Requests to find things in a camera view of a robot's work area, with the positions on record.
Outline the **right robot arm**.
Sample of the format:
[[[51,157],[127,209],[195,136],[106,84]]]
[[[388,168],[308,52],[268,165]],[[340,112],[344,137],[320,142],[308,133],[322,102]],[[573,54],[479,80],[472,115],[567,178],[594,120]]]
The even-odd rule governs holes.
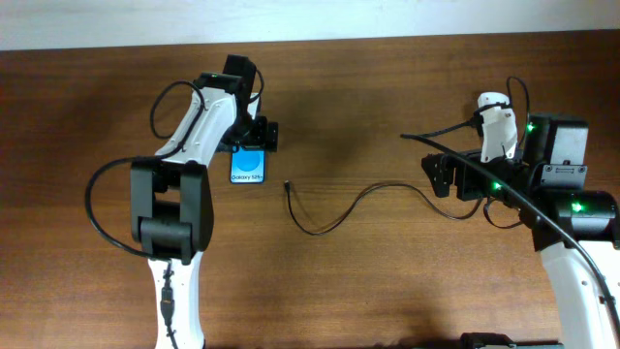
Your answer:
[[[585,120],[534,113],[515,155],[486,161],[478,151],[439,146],[421,161],[434,194],[485,199],[518,212],[551,282],[567,348],[619,345],[619,205],[586,190]]]

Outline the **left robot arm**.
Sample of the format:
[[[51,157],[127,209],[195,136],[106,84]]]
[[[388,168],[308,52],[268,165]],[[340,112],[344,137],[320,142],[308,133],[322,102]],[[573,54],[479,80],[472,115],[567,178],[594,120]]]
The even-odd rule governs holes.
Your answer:
[[[222,72],[190,82],[190,106],[154,158],[131,165],[131,230],[154,282],[157,349],[206,345],[200,270],[214,229],[208,168],[216,154],[228,153],[232,184],[264,182],[278,125],[261,114],[254,85],[263,80],[248,57],[229,55]]]

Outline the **blue screen Galaxy smartphone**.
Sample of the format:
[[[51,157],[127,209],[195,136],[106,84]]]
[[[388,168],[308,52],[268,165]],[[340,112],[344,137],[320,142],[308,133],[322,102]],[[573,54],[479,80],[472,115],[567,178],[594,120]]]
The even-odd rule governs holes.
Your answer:
[[[230,182],[259,184],[265,180],[265,151],[240,148],[232,154]]]

